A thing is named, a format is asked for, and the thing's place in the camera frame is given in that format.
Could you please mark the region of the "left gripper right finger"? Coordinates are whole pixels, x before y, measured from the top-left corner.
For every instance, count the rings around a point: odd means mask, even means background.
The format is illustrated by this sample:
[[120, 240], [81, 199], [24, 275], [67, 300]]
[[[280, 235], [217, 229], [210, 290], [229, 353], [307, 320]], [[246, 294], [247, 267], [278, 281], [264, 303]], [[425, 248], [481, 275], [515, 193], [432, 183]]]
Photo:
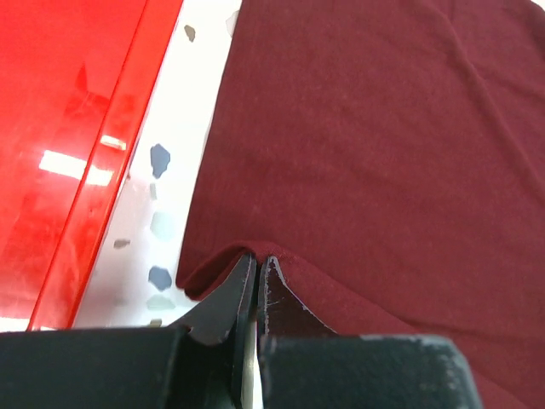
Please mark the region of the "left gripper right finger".
[[279, 259], [268, 256], [261, 265], [257, 298], [257, 361], [263, 406], [314, 408], [318, 392], [315, 386], [305, 385], [313, 378], [308, 365], [298, 358], [275, 364], [274, 348], [284, 340], [293, 340], [301, 349], [310, 339], [337, 335], [290, 289]]

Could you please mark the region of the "dark red t shirt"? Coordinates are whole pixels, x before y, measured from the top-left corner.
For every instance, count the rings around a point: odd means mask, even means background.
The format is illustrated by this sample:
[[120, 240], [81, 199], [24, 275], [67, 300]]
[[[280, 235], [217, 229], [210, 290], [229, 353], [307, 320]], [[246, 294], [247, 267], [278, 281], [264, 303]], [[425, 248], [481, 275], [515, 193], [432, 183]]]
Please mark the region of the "dark red t shirt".
[[448, 337], [486, 407], [543, 407], [543, 9], [243, 2], [176, 284], [245, 252], [334, 331]]

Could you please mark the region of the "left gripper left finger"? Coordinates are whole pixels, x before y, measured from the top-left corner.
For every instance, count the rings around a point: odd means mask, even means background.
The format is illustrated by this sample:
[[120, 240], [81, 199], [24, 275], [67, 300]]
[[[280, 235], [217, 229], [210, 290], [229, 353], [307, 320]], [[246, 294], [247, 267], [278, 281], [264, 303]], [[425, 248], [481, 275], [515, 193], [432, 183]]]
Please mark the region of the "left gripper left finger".
[[172, 326], [177, 351], [172, 408], [251, 408], [254, 391], [255, 258], [242, 255], [224, 282]]

